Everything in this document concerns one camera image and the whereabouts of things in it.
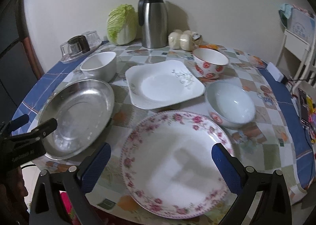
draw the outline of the white ceramic bowl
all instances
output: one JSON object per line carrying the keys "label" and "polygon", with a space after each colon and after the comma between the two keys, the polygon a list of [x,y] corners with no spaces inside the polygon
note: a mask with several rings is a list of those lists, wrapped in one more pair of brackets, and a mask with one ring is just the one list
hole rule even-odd
{"label": "white ceramic bowl", "polygon": [[116,73],[116,53],[101,52],[88,57],[81,65],[81,71],[88,77],[109,82]]}
{"label": "white ceramic bowl", "polygon": [[216,50],[198,48],[192,54],[196,70],[208,79],[217,79],[229,64],[229,59]]}
{"label": "white ceramic bowl", "polygon": [[205,91],[211,119],[230,129],[239,128],[255,118],[256,108],[246,91],[227,82],[214,82]]}

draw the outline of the metal tray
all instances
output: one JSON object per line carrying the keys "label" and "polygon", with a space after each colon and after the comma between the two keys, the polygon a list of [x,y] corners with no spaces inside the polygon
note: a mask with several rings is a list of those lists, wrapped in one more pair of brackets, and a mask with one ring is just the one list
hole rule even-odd
{"label": "metal tray", "polygon": [[57,129],[43,141],[45,155],[64,160],[85,150],[108,123],[113,106],[113,90],[103,81],[85,79],[61,90],[39,118],[39,124],[50,118],[58,123]]}

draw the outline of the checkered tablecloth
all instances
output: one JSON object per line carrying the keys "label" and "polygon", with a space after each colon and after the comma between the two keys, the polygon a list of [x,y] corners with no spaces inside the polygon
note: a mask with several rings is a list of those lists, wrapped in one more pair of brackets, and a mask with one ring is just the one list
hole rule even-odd
{"label": "checkered tablecloth", "polygon": [[[230,64],[225,68],[219,80],[244,88],[256,106],[256,117],[253,122],[239,130],[225,129],[233,143],[236,156],[244,166],[253,166],[259,172],[272,173],[276,169],[281,169],[291,202],[298,201],[306,194],[306,191],[301,188],[298,179],[293,140],[269,84],[258,69],[254,67],[258,63],[258,59],[236,49],[219,45],[211,45],[211,47],[224,53],[230,59]],[[50,172],[62,172],[67,170],[70,165],[79,165],[84,157],[94,151],[99,142],[107,141],[111,145],[112,156],[95,188],[87,194],[91,204],[118,217],[143,224],[217,224],[234,202],[236,195],[228,193],[225,199],[213,210],[200,217],[185,221],[169,220],[144,210],[129,196],[119,167],[121,148],[125,139],[132,128],[147,116],[161,110],[178,109],[209,117],[204,103],[204,96],[160,110],[142,110],[133,106],[125,79],[126,70],[134,65],[176,59],[182,61],[205,85],[212,82],[212,80],[201,77],[195,70],[190,52],[172,50],[169,47],[150,50],[142,47],[141,43],[136,41],[128,46],[116,46],[107,43],[91,55],[103,51],[115,51],[117,54],[117,74],[110,82],[115,94],[110,125],[104,129],[89,149],[78,156],[63,161],[53,161],[47,157],[40,157],[34,160],[34,163],[40,169],[48,169]],[[47,101],[70,83],[84,78],[80,65],[78,65],[63,79]],[[37,126],[40,114],[41,110],[34,118],[29,130]],[[249,224],[250,217],[254,214],[259,199],[260,194],[257,194],[244,224]]]}

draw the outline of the floor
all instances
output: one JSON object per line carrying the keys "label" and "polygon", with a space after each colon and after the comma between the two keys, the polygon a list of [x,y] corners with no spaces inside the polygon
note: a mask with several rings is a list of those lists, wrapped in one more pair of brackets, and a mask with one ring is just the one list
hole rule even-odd
{"label": "floor", "polygon": [[[36,185],[37,178],[40,174],[40,170],[36,166],[27,167],[22,170],[23,178],[25,181],[25,187],[28,190],[28,196],[24,198],[25,203],[27,206],[30,206],[32,201],[32,196],[34,192],[34,188]],[[308,207],[306,209],[302,209],[302,204],[296,204],[292,207],[292,224],[293,225],[303,225],[311,211],[313,210],[314,206]]]}

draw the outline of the red patterned bowl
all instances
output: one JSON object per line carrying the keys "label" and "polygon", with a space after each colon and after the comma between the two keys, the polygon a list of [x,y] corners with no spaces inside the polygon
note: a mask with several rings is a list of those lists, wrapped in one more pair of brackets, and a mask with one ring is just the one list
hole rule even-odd
{"label": "red patterned bowl", "polygon": [[224,54],[212,49],[195,49],[193,58],[195,69],[208,79],[217,79],[229,64],[229,59]]}

